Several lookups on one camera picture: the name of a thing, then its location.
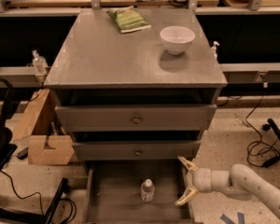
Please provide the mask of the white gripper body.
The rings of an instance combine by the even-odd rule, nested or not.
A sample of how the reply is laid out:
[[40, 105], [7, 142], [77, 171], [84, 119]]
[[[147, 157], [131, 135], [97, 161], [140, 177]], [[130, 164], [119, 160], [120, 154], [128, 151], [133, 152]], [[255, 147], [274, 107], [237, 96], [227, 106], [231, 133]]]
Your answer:
[[194, 187], [201, 192], [212, 191], [212, 175], [208, 168], [198, 168], [193, 174]]

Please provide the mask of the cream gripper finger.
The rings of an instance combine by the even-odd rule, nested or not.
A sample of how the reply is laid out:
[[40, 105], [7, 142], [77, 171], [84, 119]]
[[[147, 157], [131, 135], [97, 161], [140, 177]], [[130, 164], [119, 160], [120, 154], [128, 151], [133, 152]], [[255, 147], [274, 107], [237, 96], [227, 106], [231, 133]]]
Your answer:
[[189, 161], [185, 157], [182, 157], [182, 156], [178, 156], [177, 158], [190, 173], [194, 173], [198, 170], [198, 167], [192, 161]]
[[175, 205], [182, 206], [190, 202], [197, 194], [198, 190], [196, 188], [187, 187], [183, 195], [175, 202]]

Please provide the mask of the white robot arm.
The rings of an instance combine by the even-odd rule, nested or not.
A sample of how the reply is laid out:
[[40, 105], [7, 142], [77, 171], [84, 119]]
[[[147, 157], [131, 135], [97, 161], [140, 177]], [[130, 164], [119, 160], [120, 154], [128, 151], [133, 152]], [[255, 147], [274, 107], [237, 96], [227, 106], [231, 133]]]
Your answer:
[[188, 186], [175, 202], [177, 206], [190, 202], [199, 192], [220, 192], [240, 201], [250, 200], [254, 195], [280, 220], [280, 189], [264, 180], [251, 168], [243, 164], [234, 164], [229, 171], [212, 170], [199, 168], [185, 157], [177, 158], [188, 171]]

